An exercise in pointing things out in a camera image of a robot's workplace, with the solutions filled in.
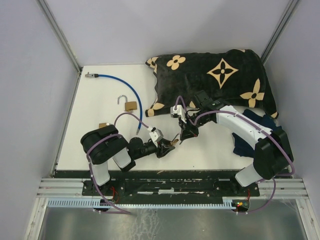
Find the large brass padlock with keys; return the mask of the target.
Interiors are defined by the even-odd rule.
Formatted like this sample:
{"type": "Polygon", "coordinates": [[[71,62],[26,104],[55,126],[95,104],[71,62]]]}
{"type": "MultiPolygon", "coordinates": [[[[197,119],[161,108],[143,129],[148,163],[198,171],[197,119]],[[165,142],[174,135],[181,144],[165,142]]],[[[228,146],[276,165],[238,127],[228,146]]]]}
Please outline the large brass padlock with keys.
{"type": "Polygon", "coordinates": [[[175,146],[179,141],[180,141],[180,135],[181,133],[179,132],[174,138],[173,140],[170,142],[171,146],[175,146]]]}

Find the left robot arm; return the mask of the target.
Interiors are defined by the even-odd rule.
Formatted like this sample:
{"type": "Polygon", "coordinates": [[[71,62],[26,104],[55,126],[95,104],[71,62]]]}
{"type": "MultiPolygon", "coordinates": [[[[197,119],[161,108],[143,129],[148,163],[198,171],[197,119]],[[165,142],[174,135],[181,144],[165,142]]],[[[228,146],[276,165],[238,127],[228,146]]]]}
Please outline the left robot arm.
{"type": "Polygon", "coordinates": [[[88,160],[93,189],[99,195],[106,195],[111,189],[108,160],[112,159],[122,172],[128,172],[135,160],[155,154],[157,158],[166,156],[175,149],[173,142],[164,138],[157,128],[150,127],[147,142],[139,137],[127,141],[113,125],[90,131],[80,140],[88,160]]]}

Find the small brass padlock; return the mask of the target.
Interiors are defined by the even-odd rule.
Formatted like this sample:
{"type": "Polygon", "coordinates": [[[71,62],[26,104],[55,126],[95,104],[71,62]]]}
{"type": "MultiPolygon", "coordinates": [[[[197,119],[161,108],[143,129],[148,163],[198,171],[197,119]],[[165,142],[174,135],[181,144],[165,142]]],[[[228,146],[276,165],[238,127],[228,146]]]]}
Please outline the small brass padlock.
{"type": "Polygon", "coordinates": [[[101,129],[101,128],[107,127],[107,126],[109,126],[109,125],[110,125],[109,123],[103,122],[103,123],[100,123],[100,124],[98,125],[98,128],[101,129]]]}

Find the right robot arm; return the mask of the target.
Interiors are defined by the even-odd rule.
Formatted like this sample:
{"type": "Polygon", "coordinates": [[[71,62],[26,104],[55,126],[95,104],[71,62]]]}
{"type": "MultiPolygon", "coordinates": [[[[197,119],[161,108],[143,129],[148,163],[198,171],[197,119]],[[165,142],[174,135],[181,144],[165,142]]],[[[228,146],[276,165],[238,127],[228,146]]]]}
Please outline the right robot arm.
{"type": "Polygon", "coordinates": [[[203,90],[196,93],[192,101],[198,109],[193,115],[187,113],[182,96],[177,97],[170,109],[171,116],[179,120],[180,141],[197,137],[199,127],[214,122],[231,130],[254,150],[253,162],[237,172],[235,180],[229,183],[231,193],[240,196],[252,183],[295,173],[289,138],[283,129],[264,127],[238,112],[227,101],[221,98],[212,100],[203,90]],[[287,167],[291,171],[284,173],[287,167]]]}

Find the brass padlock with key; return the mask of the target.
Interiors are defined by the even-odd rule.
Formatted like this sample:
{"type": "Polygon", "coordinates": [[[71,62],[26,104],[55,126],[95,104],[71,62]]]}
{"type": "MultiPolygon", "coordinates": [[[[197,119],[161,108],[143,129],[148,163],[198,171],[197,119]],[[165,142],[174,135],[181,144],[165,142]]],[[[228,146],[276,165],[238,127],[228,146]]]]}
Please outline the brass padlock with key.
{"type": "Polygon", "coordinates": [[[128,101],[128,98],[126,95],[120,95],[117,98],[117,104],[120,104],[120,100],[124,99],[125,103],[124,103],[124,111],[125,112],[130,112],[133,113],[133,111],[138,109],[138,104],[136,101],[128,101]]]}

